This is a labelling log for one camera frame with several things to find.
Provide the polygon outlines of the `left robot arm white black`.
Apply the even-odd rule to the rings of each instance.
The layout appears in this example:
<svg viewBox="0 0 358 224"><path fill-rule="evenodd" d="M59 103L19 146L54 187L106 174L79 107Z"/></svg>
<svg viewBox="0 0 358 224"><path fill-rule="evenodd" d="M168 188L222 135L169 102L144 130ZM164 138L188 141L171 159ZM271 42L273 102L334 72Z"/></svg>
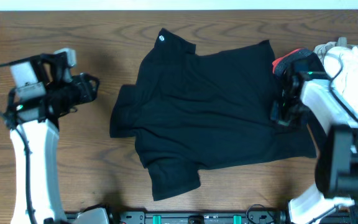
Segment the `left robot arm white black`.
<svg viewBox="0 0 358 224"><path fill-rule="evenodd" d="M11 131L16 157L16 202L11 223L69 223L60 199L57 127L28 121Z"/></svg>

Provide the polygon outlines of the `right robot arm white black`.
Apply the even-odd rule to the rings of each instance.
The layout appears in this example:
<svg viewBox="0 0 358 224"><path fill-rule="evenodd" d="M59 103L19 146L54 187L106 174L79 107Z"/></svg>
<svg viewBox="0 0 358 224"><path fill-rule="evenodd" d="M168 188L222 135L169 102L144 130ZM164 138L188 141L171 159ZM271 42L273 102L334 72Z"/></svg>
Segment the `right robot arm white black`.
<svg viewBox="0 0 358 224"><path fill-rule="evenodd" d="M274 103L278 124L299 124L312 112L327 140L319 152L314 184L288 203L288 223L322 223L334 212L349 208L358 223L358 116L333 88L325 72L285 72L283 101Z"/></svg>

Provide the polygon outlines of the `black t-shirt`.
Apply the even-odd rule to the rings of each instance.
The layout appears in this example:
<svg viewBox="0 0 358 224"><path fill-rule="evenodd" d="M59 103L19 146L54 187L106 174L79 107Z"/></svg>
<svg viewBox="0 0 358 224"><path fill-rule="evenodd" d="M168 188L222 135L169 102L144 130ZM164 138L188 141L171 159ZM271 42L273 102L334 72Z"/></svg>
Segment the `black t-shirt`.
<svg viewBox="0 0 358 224"><path fill-rule="evenodd" d="M197 189L199 171L316 157L306 127L270 119L282 87L268 40L211 55L162 29L112 110L112 138L135 139L154 200Z"/></svg>

